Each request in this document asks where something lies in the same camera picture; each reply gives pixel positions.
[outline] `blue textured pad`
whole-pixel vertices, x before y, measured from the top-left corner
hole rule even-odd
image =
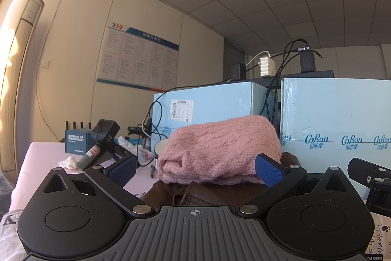
[[[284,173],[261,156],[255,159],[255,172],[270,188],[284,178]]]
[[[120,187],[125,186],[136,174],[137,160],[135,156],[129,157],[122,164],[110,171],[107,177]]]

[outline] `blue gripper pad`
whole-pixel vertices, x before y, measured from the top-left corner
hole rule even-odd
[[[125,186],[136,174],[137,160],[135,156],[129,157],[107,174],[107,177],[120,187]]]
[[[289,171],[265,154],[259,154],[255,159],[255,172],[270,188],[282,180]]]

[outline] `cable knit pattern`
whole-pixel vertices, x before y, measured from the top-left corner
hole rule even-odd
[[[281,160],[276,130],[263,116],[180,127],[159,156],[158,176],[165,183],[263,183],[255,175],[259,153]]]

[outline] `pink table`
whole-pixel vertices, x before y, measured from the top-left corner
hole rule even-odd
[[[76,160],[81,155],[73,155],[64,152],[64,143],[34,142],[31,143],[26,153],[25,160],[20,169],[16,187],[12,192],[11,210],[24,209],[38,186],[46,177],[50,169],[58,166],[58,162],[73,156]],[[105,161],[107,167],[114,160]],[[68,174],[81,173],[81,170],[65,169]],[[157,173],[151,178],[151,166],[139,167],[136,175],[124,186],[124,189],[132,194],[145,193],[158,181]]]

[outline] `cardboard box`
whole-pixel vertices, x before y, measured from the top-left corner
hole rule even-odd
[[[161,134],[170,136],[175,129],[182,126],[259,114],[265,102],[266,91],[267,88],[249,81],[167,92],[158,100],[163,107],[162,119],[158,124],[161,108],[158,103],[155,103],[152,123],[158,126]],[[161,93],[155,94],[154,101],[160,95]],[[273,91],[269,94],[268,102],[271,116]],[[277,118],[277,105],[274,117]],[[160,139],[157,134],[152,136],[157,140]],[[152,140],[152,151],[155,144],[156,141]]]
[[[65,131],[65,153],[84,155],[95,141],[89,135],[91,129],[69,129]]]
[[[283,152],[308,172],[341,167],[354,157],[391,168],[391,81],[290,78],[281,84]],[[368,188],[351,180],[366,198]]]

